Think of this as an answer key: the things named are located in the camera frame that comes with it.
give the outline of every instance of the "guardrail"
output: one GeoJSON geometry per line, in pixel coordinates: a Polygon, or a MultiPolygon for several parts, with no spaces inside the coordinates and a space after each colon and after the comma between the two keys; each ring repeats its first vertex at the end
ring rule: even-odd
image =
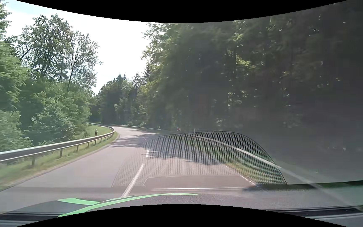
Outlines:
{"type": "Polygon", "coordinates": [[[17,159],[24,158],[24,157],[32,157],[32,163],[30,166],[32,168],[35,165],[37,156],[40,154],[43,154],[46,152],[54,152],[54,151],[59,150],[60,157],[62,157],[64,148],[76,146],[77,149],[75,152],[78,152],[79,145],[87,143],[88,144],[87,147],[89,147],[90,142],[95,142],[95,144],[96,144],[96,141],[100,140],[100,142],[101,142],[102,139],[106,140],[114,135],[115,131],[114,131],[113,127],[101,125],[101,124],[94,124],[94,123],[88,123],[88,124],[109,128],[112,131],[109,133],[103,134],[103,135],[89,137],[89,138],[85,138],[85,139],[78,139],[78,140],[67,141],[67,142],[62,142],[62,143],[53,143],[53,144],[48,144],[48,145],[43,145],[43,146],[28,147],[28,148],[22,148],[22,149],[17,149],[17,150],[12,150],[12,151],[0,152],[0,163],[11,161],[11,160],[17,160],[17,159]]]}

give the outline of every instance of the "white sky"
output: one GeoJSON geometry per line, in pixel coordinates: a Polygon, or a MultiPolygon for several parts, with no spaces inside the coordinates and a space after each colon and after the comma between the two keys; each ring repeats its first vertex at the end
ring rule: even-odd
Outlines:
{"type": "Polygon", "coordinates": [[[145,61],[141,60],[142,51],[148,45],[143,38],[143,32],[148,29],[146,22],[124,21],[111,18],[94,17],[71,13],[51,8],[40,7],[15,0],[6,0],[5,9],[11,14],[7,17],[11,21],[7,28],[7,36],[19,35],[25,25],[32,25],[34,17],[43,14],[50,18],[52,14],[67,20],[74,30],[89,33],[100,48],[98,57],[102,65],[95,67],[97,84],[93,89],[98,93],[100,88],[119,73],[131,79],[138,71],[145,68],[145,61]]]}

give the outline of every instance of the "grass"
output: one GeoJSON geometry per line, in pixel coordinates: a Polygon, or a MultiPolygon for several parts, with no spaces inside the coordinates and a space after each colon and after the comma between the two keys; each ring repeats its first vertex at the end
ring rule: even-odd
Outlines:
{"type": "Polygon", "coordinates": [[[257,160],[253,160],[254,158],[251,156],[228,146],[214,144],[213,142],[203,141],[186,135],[175,135],[172,137],[210,155],[226,166],[233,168],[242,176],[251,178],[256,184],[271,184],[282,180],[282,178],[280,179],[276,176],[278,172],[276,173],[274,169],[269,168],[269,166],[267,168],[259,168],[252,164],[257,163],[257,160]]]}
{"type": "MultiPolygon", "coordinates": [[[[97,125],[89,125],[86,128],[86,131],[88,132],[89,137],[94,137],[95,136],[95,129],[98,130],[98,135],[104,135],[106,133],[111,132],[111,130],[108,129],[108,128],[100,127],[100,126],[97,126],[97,125]]],[[[77,139],[83,139],[83,138],[84,138],[83,134],[80,134],[80,135],[77,136],[77,139]]]]}
{"type": "MultiPolygon", "coordinates": [[[[88,132],[90,132],[91,135],[95,135],[94,129],[97,128],[99,131],[99,134],[105,134],[110,132],[111,130],[108,128],[103,128],[99,126],[89,126],[88,132]]],[[[70,162],[71,160],[80,157],[82,155],[85,155],[89,152],[95,151],[108,143],[112,142],[117,138],[117,133],[115,132],[114,135],[111,138],[108,138],[107,140],[102,139],[95,142],[90,142],[89,147],[88,144],[81,144],[79,145],[78,152],[76,152],[77,147],[68,147],[63,149],[63,155],[62,157],[59,156],[60,150],[56,150],[53,152],[48,152],[46,155],[39,156],[36,158],[35,166],[31,168],[31,160],[23,160],[18,163],[7,165],[6,163],[0,164],[0,188],[5,187],[6,185],[9,185],[10,183],[13,183],[15,181],[33,176],[35,174],[38,174],[42,171],[51,169],[53,167],[56,167],[58,165],[70,162]]]]}

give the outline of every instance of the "green sticker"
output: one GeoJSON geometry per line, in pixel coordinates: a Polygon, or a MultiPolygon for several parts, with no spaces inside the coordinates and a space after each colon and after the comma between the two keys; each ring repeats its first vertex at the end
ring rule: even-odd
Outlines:
{"type": "Polygon", "coordinates": [[[58,199],[58,201],[65,202],[65,203],[81,204],[81,205],[95,205],[95,204],[100,203],[98,201],[89,201],[89,200],[83,200],[83,199],[77,199],[77,198],[58,199]]]}
{"type": "Polygon", "coordinates": [[[82,208],[82,209],[79,209],[79,210],[75,210],[73,212],[69,212],[69,213],[66,213],[66,214],[62,214],[62,215],[60,215],[58,217],[68,216],[68,215],[72,215],[72,214],[85,213],[85,212],[87,212],[89,210],[93,210],[93,209],[100,208],[100,207],[104,207],[104,206],[109,206],[109,205],[118,204],[118,203],[122,203],[122,202],[128,202],[128,201],[132,201],[132,200],[136,200],[136,199],[144,199],[144,198],[149,198],[149,197],[154,197],[154,196],[160,196],[160,195],[199,195],[199,194],[191,194],[191,193],[163,193],[163,194],[142,195],[142,196],[133,196],[133,197],[128,196],[128,197],[120,197],[120,198],[123,198],[123,199],[115,198],[115,199],[118,199],[118,200],[115,200],[115,201],[112,201],[114,199],[109,199],[109,200],[106,200],[106,202],[100,203],[100,204],[96,204],[95,201],[89,201],[90,203],[93,202],[93,204],[91,204],[90,206],[87,206],[85,208],[82,208]]]}

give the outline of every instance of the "asphalt road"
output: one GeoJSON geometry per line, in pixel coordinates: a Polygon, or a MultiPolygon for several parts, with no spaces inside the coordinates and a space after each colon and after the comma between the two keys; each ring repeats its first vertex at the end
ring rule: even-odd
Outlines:
{"type": "Polygon", "coordinates": [[[135,188],[174,191],[247,183],[239,173],[191,147],[180,144],[176,150],[150,151],[144,144],[156,134],[131,128],[114,129],[120,134],[117,142],[1,191],[0,214],[63,198],[138,194],[135,188]]]}

